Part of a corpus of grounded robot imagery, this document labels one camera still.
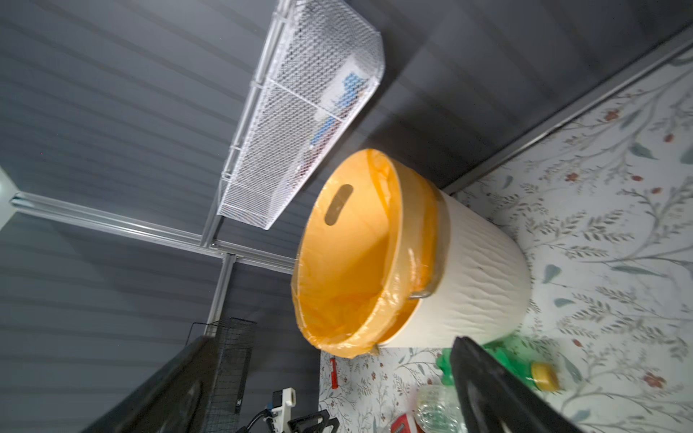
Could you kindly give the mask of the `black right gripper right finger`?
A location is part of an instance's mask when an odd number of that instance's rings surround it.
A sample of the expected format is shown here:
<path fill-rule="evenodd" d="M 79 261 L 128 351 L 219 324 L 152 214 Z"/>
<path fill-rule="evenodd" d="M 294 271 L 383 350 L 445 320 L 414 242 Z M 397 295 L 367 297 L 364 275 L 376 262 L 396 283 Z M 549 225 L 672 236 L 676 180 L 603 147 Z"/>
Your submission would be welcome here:
<path fill-rule="evenodd" d="M 456 338 L 450 362 L 467 431 L 581 433 L 473 339 Z"/>

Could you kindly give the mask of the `clear bottle blue white cap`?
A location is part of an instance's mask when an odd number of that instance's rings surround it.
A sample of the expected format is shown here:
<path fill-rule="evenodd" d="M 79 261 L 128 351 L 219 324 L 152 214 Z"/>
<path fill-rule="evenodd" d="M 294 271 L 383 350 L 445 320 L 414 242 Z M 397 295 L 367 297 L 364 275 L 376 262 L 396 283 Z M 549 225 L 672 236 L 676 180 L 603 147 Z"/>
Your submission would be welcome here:
<path fill-rule="evenodd" d="M 428 384 L 417 393 L 417 424 L 428 433 L 464 433 L 467 427 L 453 387 Z"/>

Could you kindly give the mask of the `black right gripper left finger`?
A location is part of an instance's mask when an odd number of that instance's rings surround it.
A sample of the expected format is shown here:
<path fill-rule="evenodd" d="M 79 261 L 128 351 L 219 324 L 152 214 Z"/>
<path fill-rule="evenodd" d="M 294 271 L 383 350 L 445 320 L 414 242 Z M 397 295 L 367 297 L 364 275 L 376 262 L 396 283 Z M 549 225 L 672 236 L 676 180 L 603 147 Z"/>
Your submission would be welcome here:
<path fill-rule="evenodd" d="M 84 431 L 202 431 L 216 362 L 215 340 L 197 338 Z"/>

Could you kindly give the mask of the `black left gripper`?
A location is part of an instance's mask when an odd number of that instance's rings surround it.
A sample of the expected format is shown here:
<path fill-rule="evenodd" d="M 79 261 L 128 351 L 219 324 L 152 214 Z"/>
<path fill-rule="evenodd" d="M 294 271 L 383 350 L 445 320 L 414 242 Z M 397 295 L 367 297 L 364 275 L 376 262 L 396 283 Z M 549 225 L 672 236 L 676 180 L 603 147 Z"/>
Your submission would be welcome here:
<path fill-rule="evenodd" d="M 292 419 L 292 410 L 296 406 L 296 391 L 284 388 L 273 392 L 272 400 L 265 410 L 265 426 L 269 428 L 289 428 L 290 433 L 335 433 L 340 423 L 327 410 Z"/>

